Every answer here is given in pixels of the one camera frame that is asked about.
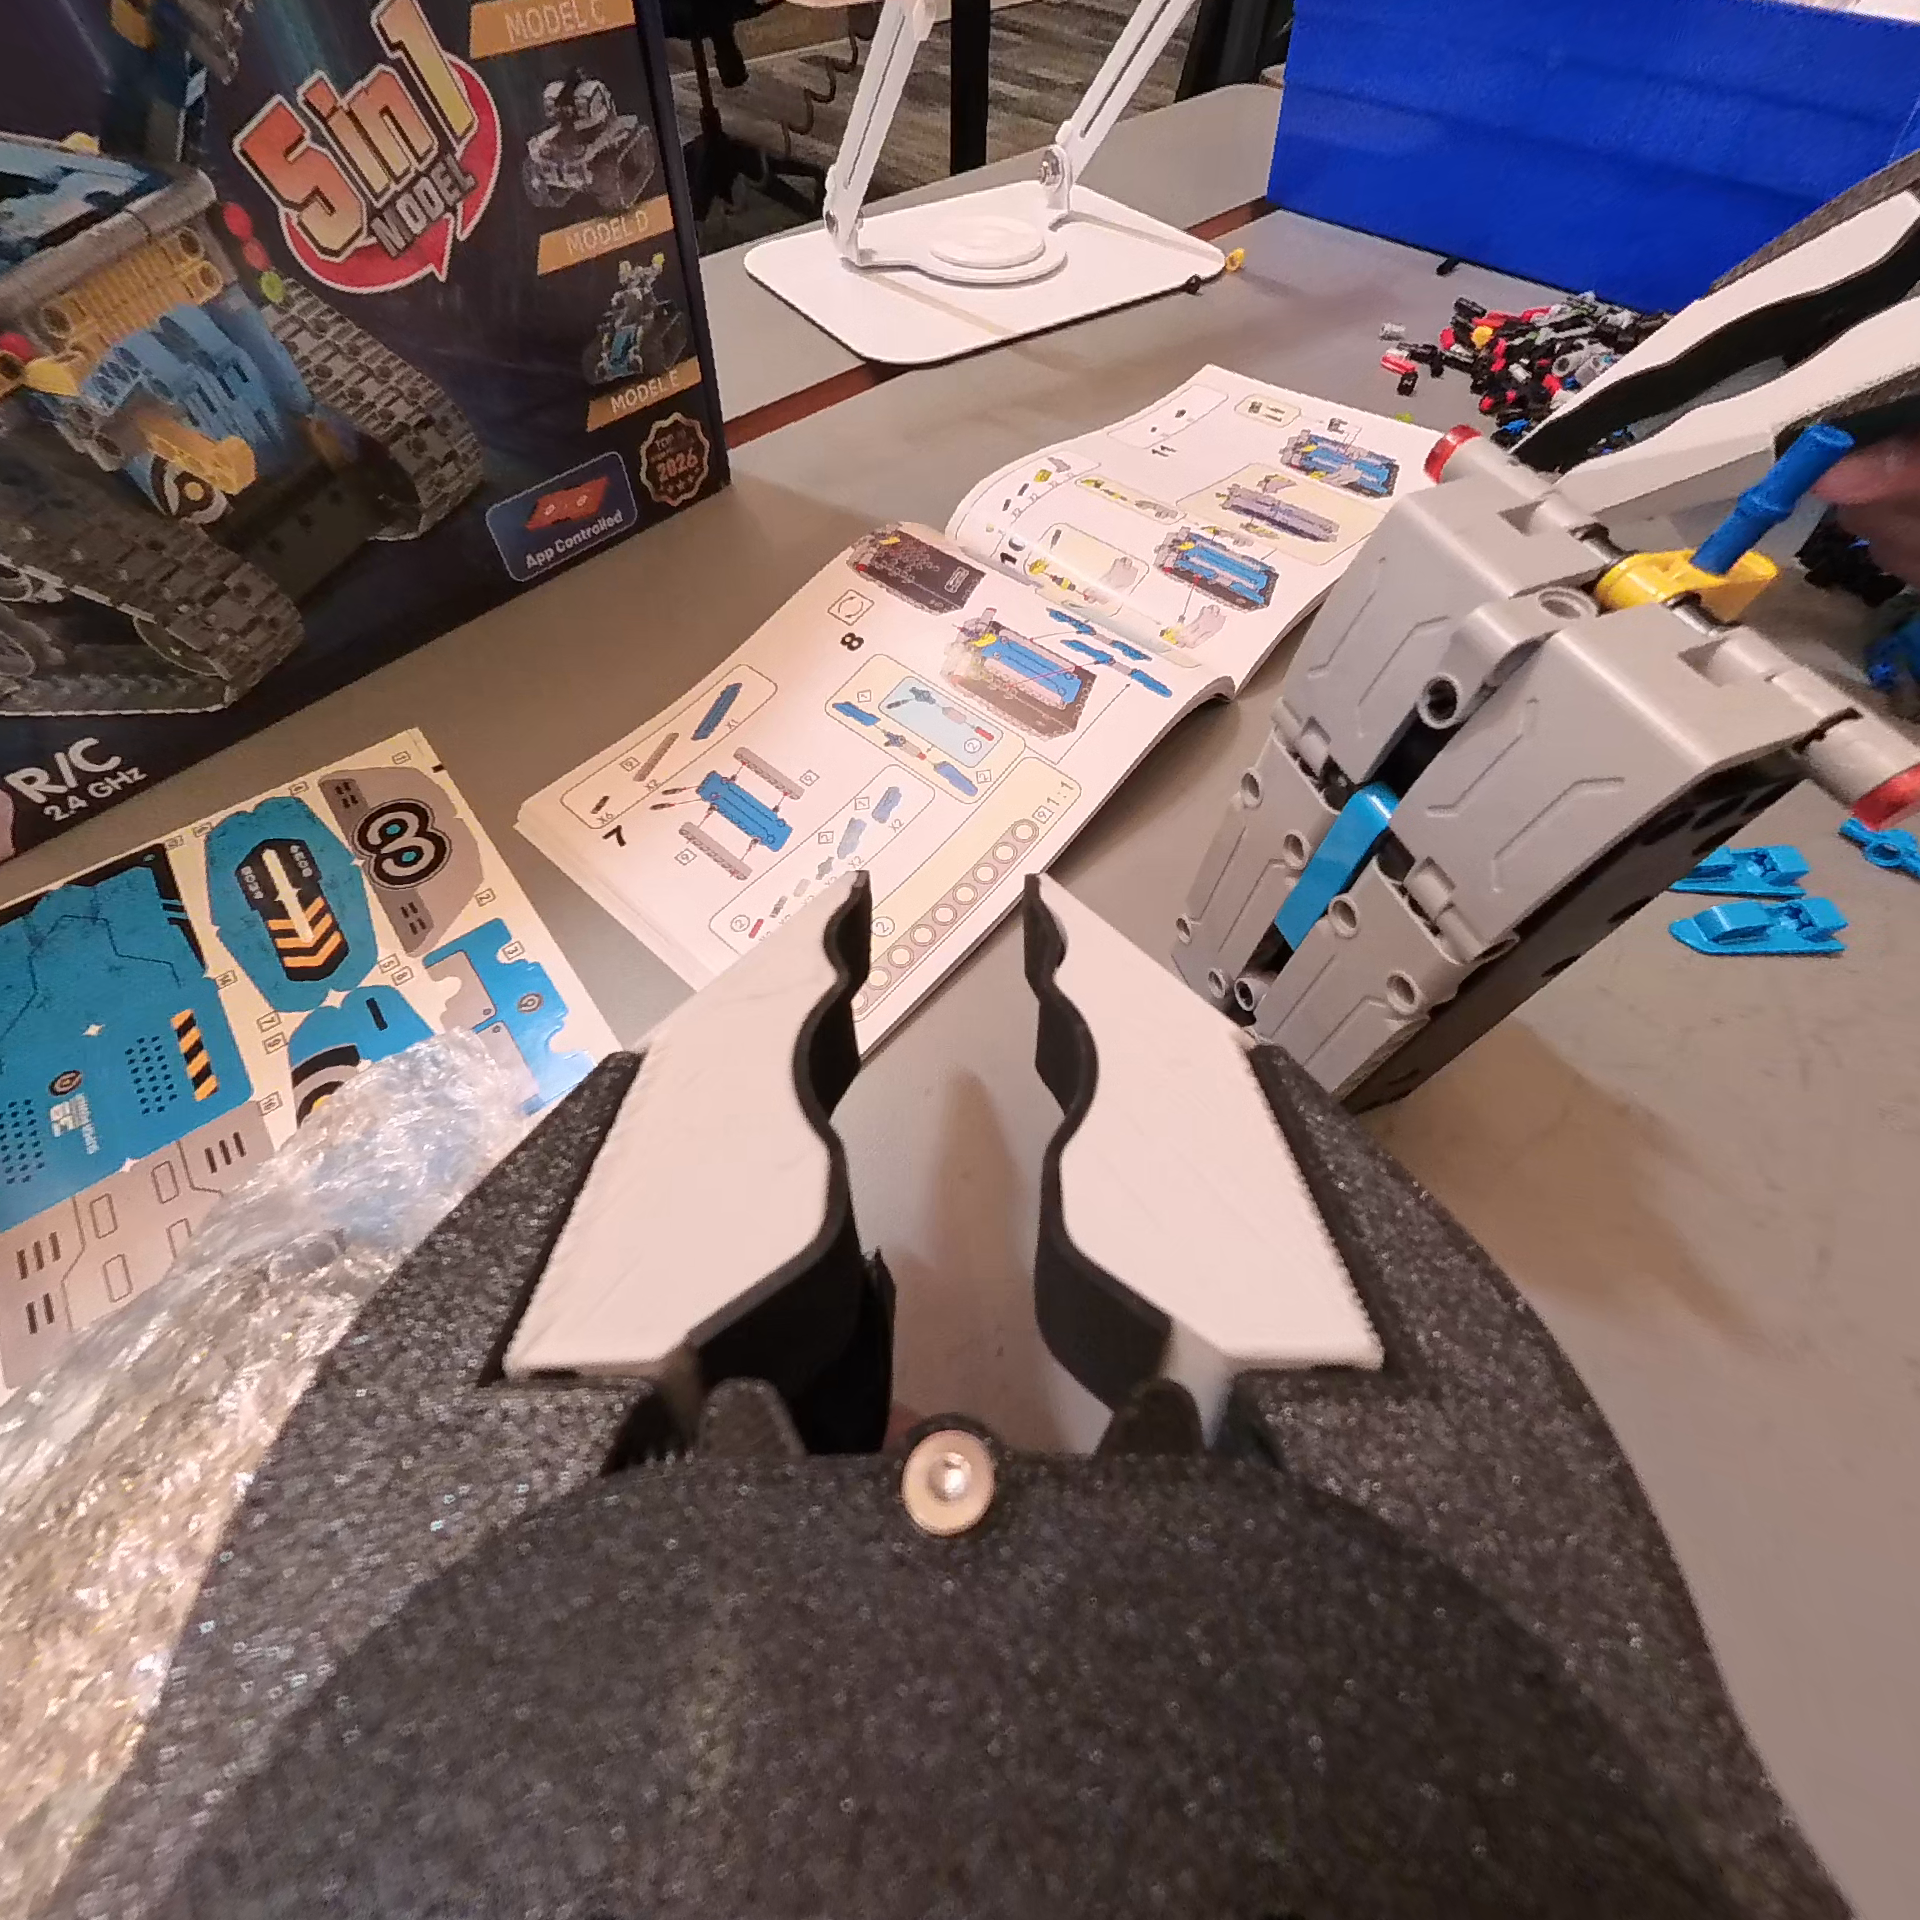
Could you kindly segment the pile of building block pieces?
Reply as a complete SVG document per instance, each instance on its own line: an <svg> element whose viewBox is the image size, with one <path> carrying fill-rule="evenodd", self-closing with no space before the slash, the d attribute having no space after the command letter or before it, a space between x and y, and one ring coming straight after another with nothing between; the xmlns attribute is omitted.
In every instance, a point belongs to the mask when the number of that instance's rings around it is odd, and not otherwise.
<svg viewBox="0 0 1920 1920"><path fill-rule="evenodd" d="M1383 370L1401 396L1414 396L1422 377L1455 371L1478 396L1490 435L1511 448L1662 327L1668 315L1637 315L1595 292L1519 315L1455 299L1453 321L1433 341L1414 341L1405 327L1383 327L1377 337ZM1796 548L1796 567L1813 592L1838 592L1872 609L1859 674L1899 717L1917 717L1917 592L1872 563L1868 542L1850 534L1834 506Z"/></svg>

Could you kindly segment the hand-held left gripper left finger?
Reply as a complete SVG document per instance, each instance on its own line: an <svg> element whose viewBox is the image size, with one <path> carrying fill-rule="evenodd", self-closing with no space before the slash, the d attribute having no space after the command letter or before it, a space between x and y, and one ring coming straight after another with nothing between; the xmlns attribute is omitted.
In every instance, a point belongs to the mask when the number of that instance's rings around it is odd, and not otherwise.
<svg viewBox="0 0 1920 1920"><path fill-rule="evenodd" d="M757 1380L803 1447L881 1447L896 1286L858 1249L831 1129L868 969L871 879L851 873L646 1036L504 1380L640 1382L683 1423Z"/></svg>

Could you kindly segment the blue plastic bin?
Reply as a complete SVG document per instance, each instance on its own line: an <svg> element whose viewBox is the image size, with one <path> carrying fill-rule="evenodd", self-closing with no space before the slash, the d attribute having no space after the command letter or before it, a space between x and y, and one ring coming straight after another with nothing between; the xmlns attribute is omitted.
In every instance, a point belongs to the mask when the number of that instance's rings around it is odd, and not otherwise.
<svg viewBox="0 0 1920 1920"><path fill-rule="evenodd" d="M1297 3L1267 202L1680 308L1917 150L1917 12Z"/></svg>

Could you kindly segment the blue axle piece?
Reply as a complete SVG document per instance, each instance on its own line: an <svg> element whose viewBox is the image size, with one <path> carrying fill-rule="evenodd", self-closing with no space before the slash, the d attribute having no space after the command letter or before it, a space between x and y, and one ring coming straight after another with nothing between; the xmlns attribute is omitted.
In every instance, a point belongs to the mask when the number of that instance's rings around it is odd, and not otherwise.
<svg viewBox="0 0 1920 1920"><path fill-rule="evenodd" d="M1731 514L1689 555L1694 571L1727 580L1777 526L1813 482L1856 448L1856 435L1834 423L1808 423L1785 455L1738 494Z"/></svg>

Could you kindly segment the white folding stand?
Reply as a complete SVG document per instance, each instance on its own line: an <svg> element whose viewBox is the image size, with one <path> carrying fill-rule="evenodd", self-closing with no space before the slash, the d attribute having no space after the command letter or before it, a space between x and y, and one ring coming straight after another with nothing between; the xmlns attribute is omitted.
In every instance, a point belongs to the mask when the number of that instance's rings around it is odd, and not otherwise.
<svg viewBox="0 0 1920 1920"><path fill-rule="evenodd" d="M920 370L1203 286L1224 253L1081 188L1191 3L1136 3L1036 173L868 218L868 188L933 3L881 3L822 188L822 225L760 242L743 275L871 365Z"/></svg>

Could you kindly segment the dark blue toy kit box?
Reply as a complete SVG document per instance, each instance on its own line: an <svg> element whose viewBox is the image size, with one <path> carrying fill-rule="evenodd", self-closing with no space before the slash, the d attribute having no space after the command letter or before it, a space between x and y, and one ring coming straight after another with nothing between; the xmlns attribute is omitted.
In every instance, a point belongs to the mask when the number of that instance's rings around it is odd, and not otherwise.
<svg viewBox="0 0 1920 1920"><path fill-rule="evenodd" d="M4 861L728 482L657 3L4 3Z"/></svg>

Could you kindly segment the blue grey sticker sheet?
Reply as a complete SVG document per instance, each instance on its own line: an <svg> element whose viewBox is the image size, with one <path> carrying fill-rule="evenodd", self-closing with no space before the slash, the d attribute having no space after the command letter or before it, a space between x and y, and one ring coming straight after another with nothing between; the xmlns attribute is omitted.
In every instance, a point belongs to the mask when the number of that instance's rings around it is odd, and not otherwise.
<svg viewBox="0 0 1920 1920"><path fill-rule="evenodd" d="M360 1071L468 1029L521 1113L615 1033L423 732L4 908L4 1399Z"/></svg>

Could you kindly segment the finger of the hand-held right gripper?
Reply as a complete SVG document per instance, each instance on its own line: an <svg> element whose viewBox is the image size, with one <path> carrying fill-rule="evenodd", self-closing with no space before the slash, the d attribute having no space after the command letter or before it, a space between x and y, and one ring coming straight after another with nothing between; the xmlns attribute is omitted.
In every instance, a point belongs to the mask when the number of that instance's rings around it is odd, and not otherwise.
<svg viewBox="0 0 1920 1920"><path fill-rule="evenodd" d="M1856 445L1917 420L1917 299L1851 327L1759 390L1698 403L1622 452L1573 466L1554 494L1587 519L1657 519L1731 503L1808 429Z"/></svg>
<svg viewBox="0 0 1920 1920"><path fill-rule="evenodd" d="M1673 415L1738 371L1838 341L1917 286L1917 199L1884 199L1804 229L1796 245L1777 245L1673 315L1558 403L1519 452L1595 452L1607 435Z"/></svg>

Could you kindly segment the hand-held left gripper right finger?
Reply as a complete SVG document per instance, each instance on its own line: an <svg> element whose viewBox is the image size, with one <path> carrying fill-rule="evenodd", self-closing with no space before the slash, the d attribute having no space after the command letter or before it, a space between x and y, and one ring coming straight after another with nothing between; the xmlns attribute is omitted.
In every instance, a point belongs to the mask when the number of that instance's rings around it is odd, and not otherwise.
<svg viewBox="0 0 1920 1920"><path fill-rule="evenodd" d="M1385 1349L1234 1029L1049 874L1020 886L1042 1159L1033 1302L1099 1407L1174 1382L1203 1439L1260 1369Z"/></svg>

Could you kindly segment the clear plastic bag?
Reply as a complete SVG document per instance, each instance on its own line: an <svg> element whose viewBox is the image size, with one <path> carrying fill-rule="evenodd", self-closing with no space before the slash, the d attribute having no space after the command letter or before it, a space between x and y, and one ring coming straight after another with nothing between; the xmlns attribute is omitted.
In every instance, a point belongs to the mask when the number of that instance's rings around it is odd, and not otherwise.
<svg viewBox="0 0 1920 1920"><path fill-rule="evenodd" d="M423 1042L4 1411L4 1917L551 1917L441 1578L594 1486L621 1391L504 1349L633 1083L521 1133Z"/></svg>

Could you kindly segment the grey blue block model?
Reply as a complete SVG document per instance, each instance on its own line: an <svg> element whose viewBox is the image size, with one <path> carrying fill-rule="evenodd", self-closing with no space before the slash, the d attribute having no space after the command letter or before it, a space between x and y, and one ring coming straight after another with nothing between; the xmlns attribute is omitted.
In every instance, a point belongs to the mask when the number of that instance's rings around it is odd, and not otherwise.
<svg viewBox="0 0 1920 1920"><path fill-rule="evenodd" d="M1632 605L1565 488L1467 435L1297 642L1172 965L1366 1113L1808 780L1917 811L1917 740L1771 638Z"/></svg>

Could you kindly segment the open instruction booklet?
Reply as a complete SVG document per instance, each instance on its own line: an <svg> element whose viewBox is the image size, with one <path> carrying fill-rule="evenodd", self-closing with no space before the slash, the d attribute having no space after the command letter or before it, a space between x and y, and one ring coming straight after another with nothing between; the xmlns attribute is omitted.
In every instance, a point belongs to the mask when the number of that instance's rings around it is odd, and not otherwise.
<svg viewBox="0 0 1920 1920"><path fill-rule="evenodd" d="M1433 432L1201 370L858 534L516 827L687 986L871 879L871 1050L1191 709L1234 703L1430 482Z"/></svg>

